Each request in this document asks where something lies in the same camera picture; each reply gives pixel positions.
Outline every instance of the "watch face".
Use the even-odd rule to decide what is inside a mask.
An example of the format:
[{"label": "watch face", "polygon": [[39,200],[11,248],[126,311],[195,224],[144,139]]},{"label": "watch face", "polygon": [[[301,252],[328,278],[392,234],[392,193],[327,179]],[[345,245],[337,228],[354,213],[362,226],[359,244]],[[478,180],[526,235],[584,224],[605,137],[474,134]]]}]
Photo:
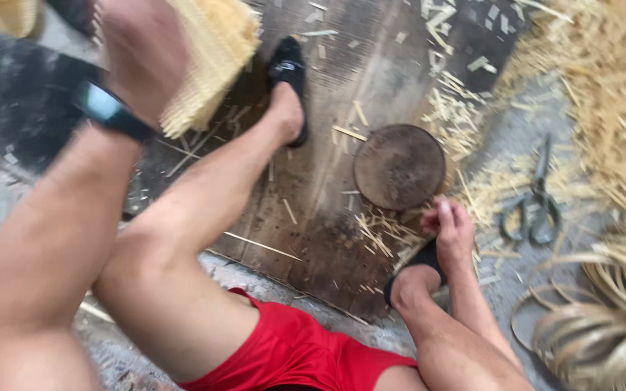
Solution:
[{"label": "watch face", "polygon": [[100,87],[87,83],[80,93],[79,101],[86,114],[101,123],[107,123],[122,110],[122,103]]}]

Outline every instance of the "red shorts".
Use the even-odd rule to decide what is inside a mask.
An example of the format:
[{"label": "red shorts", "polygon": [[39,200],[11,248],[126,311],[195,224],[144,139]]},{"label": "red shorts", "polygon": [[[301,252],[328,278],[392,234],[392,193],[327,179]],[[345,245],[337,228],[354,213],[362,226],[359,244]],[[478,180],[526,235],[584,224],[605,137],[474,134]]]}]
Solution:
[{"label": "red shorts", "polygon": [[193,390],[265,390],[280,385],[322,391],[372,391],[380,374],[396,365],[416,367],[411,358],[372,349],[352,337],[326,331],[307,313],[279,303],[260,303],[253,333],[231,357],[202,378],[178,385]]}]

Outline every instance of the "hand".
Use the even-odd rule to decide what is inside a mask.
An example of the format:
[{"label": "hand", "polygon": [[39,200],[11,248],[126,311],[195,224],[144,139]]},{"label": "hand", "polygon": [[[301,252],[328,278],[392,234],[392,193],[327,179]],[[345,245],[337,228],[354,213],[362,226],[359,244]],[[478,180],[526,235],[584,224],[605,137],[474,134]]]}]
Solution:
[{"label": "hand", "polygon": [[422,216],[424,234],[438,234],[436,251],[441,270],[450,280],[451,275],[472,272],[472,249],[475,242],[475,225],[467,216],[465,208],[446,198],[435,198],[435,209]]},{"label": "hand", "polygon": [[161,113],[187,71],[178,17],[166,0],[103,0],[101,9],[107,84],[134,115],[159,130]]}]

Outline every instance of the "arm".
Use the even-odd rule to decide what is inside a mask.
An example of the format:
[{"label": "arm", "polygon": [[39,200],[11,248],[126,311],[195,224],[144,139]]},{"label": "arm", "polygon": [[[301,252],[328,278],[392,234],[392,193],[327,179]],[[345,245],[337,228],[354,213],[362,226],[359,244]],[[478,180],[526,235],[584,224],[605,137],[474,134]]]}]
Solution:
[{"label": "arm", "polygon": [[[175,14],[161,0],[105,10],[110,89],[155,124],[184,75]],[[0,390],[100,388],[71,322],[115,241],[140,151],[130,137],[83,125],[0,227]]]},{"label": "arm", "polygon": [[475,226],[462,205],[444,198],[434,201],[435,209],[422,218],[425,232],[438,233],[436,242],[439,264],[446,273],[454,318],[496,347],[523,372],[520,361],[501,333],[479,281],[472,269]]}]

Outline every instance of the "wrist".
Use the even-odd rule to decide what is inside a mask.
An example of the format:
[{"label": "wrist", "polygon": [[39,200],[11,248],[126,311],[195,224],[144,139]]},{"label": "wrist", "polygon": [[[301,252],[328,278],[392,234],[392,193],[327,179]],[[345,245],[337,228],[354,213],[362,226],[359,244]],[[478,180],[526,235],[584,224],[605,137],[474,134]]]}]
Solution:
[{"label": "wrist", "polygon": [[154,131],[161,133],[161,124],[159,123],[161,110],[153,110],[150,104],[145,104],[142,100],[136,99],[133,94],[127,92],[117,83],[109,81],[107,88],[108,91],[122,100],[126,107],[132,111],[132,115],[149,125]]},{"label": "wrist", "polygon": [[446,273],[446,279],[448,280],[449,285],[454,285],[455,282],[465,281],[465,280],[477,280],[477,276],[475,276],[475,271],[471,264],[457,264],[454,267],[451,267],[450,270],[444,271]]},{"label": "wrist", "polygon": [[79,128],[79,139],[96,146],[93,150],[99,154],[109,150],[115,152],[138,152],[142,142],[126,133],[104,127],[100,123],[87,119]]}]

